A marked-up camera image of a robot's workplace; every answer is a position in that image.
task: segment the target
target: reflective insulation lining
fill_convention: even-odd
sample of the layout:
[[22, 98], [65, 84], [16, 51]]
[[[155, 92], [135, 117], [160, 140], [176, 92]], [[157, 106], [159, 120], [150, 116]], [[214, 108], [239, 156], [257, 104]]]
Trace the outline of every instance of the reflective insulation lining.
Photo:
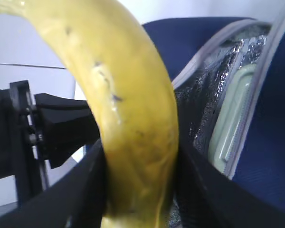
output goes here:
[[[205, 157], [229, 82], [240, 68], [257, 63], [269, 31], [253, 25], [226, 40], [175, 90], [182, 142]], [[176, 203], [170, 219], [170, 228], [181, 228]]]

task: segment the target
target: blue fabric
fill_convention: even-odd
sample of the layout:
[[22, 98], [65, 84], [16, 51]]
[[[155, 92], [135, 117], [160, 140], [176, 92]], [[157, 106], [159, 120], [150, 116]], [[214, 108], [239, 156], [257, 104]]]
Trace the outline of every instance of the blue fabric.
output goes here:
[[143, 25], [173, 80], [196, 52], [226, 25], [244, 18], [178, 18]]
[[233, 180], [285, 211], [285, 35], [267, 73]]

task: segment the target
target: gray zipper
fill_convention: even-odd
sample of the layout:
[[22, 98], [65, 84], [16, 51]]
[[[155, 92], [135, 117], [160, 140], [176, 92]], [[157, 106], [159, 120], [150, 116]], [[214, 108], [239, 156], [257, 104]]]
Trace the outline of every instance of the gray zipper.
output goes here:
[[205, 58], [215, 51], [215, 49], [225, 42], [229, 37], [235, 35], [239, 31], [251, 25], [268, 25], [265, 22], [259, 22], [253, 19], [244, 19], [228, 24], [217, 32], [210, 40], [208, 40], [193, 56], [190, 62], [183, 68], [183, 70], [172, 81], [174, 90], [181, 86], [193, 73], [198, 69]]
[[280, 17], [276, 20], [268, 35], [267, 44], [264, 47], [262, 56], [260, 57], [260, 60], [257, 64], [257, 68], [251, 81], [251, 87], [245, 100], [241, 116], [241, 122], [237, 129], [231, 150], [232, 153], [230, 154], [229, 161], [224, 171], [224, 174], [230, 179], [232, 179], [235, 174], [238, 160], [244, 148], [246, 136], [256, 108], [257, 100], [260, 95], [264, 80], [266, 78], [270, 63], [285, 33], [285, 8], [283, 8], [280, 15], [282, 15], [283, 17]]

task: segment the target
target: black metal bracket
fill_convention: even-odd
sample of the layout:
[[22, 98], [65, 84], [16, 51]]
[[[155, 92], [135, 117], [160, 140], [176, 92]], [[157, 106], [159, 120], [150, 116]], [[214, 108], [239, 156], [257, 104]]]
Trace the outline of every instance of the black metal bracket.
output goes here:
[[45, 160], [61, 166], [77, 149], [99, 139], [86, 101], [35, 95], [28, 81], [0, 90], [0, 178], [15, 175], [18, 204], [48, 188]]
[[45, 162], [36, 148], [33, 104], [28, 81], [10, 84], [13, 111], [9, 116], [11, 164], [15, 175], [18, 204], [21, 205], [48, 188]]

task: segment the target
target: banana peel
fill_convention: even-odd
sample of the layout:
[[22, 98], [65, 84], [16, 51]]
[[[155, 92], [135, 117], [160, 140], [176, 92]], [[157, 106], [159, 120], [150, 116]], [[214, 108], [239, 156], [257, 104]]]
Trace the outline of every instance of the banana peel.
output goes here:
[[102, 227], [167, 227], [177, 107], [140, 24], [115, 0], [0, 0], [0, 13], [28, 19], [83, 89], [108, 164]]

